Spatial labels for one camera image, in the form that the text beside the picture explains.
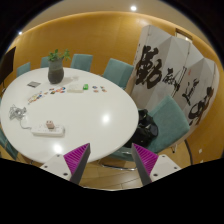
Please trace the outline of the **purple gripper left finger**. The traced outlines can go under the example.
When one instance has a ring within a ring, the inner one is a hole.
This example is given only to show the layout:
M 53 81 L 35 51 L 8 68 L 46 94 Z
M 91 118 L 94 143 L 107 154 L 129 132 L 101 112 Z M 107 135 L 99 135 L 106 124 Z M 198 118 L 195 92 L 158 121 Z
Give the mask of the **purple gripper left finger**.
M 44 163 L 41 169 L 72 183 L 79 184 L 89 156 L 90 144 L 87 143 L 64 155 L 56 154 Z

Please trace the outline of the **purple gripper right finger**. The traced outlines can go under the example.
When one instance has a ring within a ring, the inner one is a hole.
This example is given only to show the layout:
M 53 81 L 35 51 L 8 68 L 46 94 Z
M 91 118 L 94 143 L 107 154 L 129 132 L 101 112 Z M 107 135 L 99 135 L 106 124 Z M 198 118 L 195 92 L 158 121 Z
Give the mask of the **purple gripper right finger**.
M 143 185 L 180 170 L 180 167 L 165 154 L 157 155 L 137 144 L 132 145 L 131 151 Z

